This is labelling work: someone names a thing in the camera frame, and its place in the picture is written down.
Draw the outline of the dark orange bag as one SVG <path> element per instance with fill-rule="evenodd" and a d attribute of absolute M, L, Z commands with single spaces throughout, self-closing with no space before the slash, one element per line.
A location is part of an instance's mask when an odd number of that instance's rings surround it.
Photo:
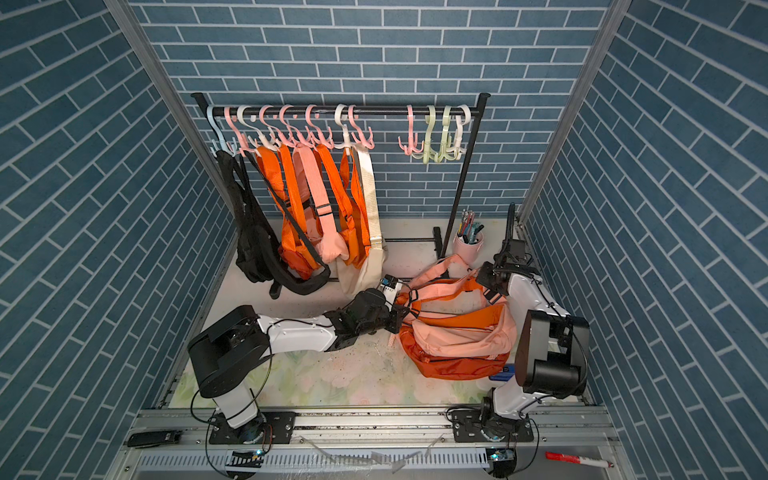
<path fill-rule="evenodd" d="M 510 354 L 490 357 L 439 357 L 426 353 L 416 342 L 413 329 L 404 327 L 398 334 L 406 355 L 427 378 L 468 381 L 500 373 Z"/>

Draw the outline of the beige bag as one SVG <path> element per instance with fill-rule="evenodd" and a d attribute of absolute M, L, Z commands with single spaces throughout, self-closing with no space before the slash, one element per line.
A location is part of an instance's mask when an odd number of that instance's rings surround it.
<path fill-rule="evenodd" d="M 376 288 L 383 278 L 386 259 L 374 171 L 369 150 L 356 144 L 352 150 L 351 193 L 359 211 L 357 228 L 361 248 L 358 258 L 350 264 L 337 262 L 337 274 L 342 292 L 349 298 L 367 288 Z"/>

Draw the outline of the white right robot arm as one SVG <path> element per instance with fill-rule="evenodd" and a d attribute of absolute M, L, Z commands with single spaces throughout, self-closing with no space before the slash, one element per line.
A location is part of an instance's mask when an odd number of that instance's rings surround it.
<path fill-rule="evenodd" d="M 446 418 L 458 443 L 531 441 L 530 414 L 537 406 L 585 390 L 589 324 L 553 299 L 528 263 L 522 240 L 503 240 L 493 260 L 482 265 L 480 284 L 505 296 L 517 322 L 514 377 L 491 390 L 479 407 L 453 407 Z"/>

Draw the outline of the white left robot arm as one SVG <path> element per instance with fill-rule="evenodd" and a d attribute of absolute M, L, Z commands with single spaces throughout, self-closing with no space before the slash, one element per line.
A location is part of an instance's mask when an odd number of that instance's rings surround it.
<path fill-rule="evenodd" d="M 397 292 L 368 288 L 345 306 L 310 318 L 274 318 L 250 305 L 238 306 L 195 336 L 187 351 L 198 395 L 215 402 L 207 421 L 229 444 L 265 442 L 271 425 L 246 377 L 275 355 L 296 351 L 334 352 L 360 336 L 400 331 L 409 309 L 396 303 Z"/>

